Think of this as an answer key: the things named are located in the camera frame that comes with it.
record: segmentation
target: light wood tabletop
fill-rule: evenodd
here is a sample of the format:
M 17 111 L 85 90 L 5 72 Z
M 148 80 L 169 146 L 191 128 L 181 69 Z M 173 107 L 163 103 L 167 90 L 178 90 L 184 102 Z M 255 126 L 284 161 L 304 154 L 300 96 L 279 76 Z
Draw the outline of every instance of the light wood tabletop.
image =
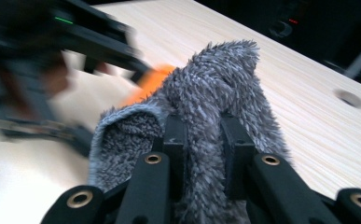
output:
M 257 76 L 296 171 L 330 198 L 341 188 L 361 188 L 360 84 L 191 0 L 98 8 L 132 27 L 132 45 L 153 67 L 183 67 L 210 42 L 255 40 L 260 47 Z M 66 56 L 72 67 L 78 66 L 76 58 Z M 72 87 L 51 99 L 52 107 L 65 122 L 93 131 L 100 114 L 136 88 L 123 71 L 110 67 L 110 73 L 97 77 L 72 69 Z M 64 143 L 0 134 L 0 223 L 40 222 L 63 192 L 86 184 L 88 165 Z

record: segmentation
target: red light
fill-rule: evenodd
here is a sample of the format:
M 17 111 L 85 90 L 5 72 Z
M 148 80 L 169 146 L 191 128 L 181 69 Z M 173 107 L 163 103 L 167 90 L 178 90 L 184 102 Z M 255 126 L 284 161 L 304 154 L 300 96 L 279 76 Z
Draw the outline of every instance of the red light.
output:
M 299 24 L 299 22 L 298 22 L 298 21 L 293 20 L 293 19 L 289 19 L 289 21 L 290 21 L 290 22 L 292 22 L 292 23 L 294 23 L 294 24 Z

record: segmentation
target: gray fuzzy cloth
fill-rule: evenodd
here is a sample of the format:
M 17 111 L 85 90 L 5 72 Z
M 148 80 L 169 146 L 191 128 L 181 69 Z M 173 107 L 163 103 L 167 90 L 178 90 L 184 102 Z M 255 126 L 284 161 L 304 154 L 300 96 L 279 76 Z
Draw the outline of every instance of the gray fuzzy cloth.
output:
M 174 204 L 177 222 L 248 223 L 245 201 L 229 201 L 224 193 L 221 113 L 240 120 L 258 151 L 289 160 L 254 73 L 257 50 L 252 41 L 209 45 L 141 104 L 103 113 L 92 140 L 89 184 L 107 191 L 129 179 L 138 156 L 162 137 L 166 117 L 177 113 L 188 127 L 190 155 L 185 193 Z

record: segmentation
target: cloth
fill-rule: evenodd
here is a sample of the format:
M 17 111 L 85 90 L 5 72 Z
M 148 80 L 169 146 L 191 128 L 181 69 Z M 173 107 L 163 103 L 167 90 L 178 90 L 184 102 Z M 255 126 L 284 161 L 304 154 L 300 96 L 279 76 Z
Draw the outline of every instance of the cloth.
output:
M 141 104 L 104 112 L 92 140 L 89 183 L 107 191 L 129 179 L 138 156 L 162 137 L 166 117 L 177 113 L 187 125 L 189 155 L 185 193 L 174 204 L 177 223 L 248 223 L 245 201 L 224 193 L 220 115 L 237 117 L 259 152 L 289 160 L 254 72 L 257 51 L 246 40 L 209 45 Z

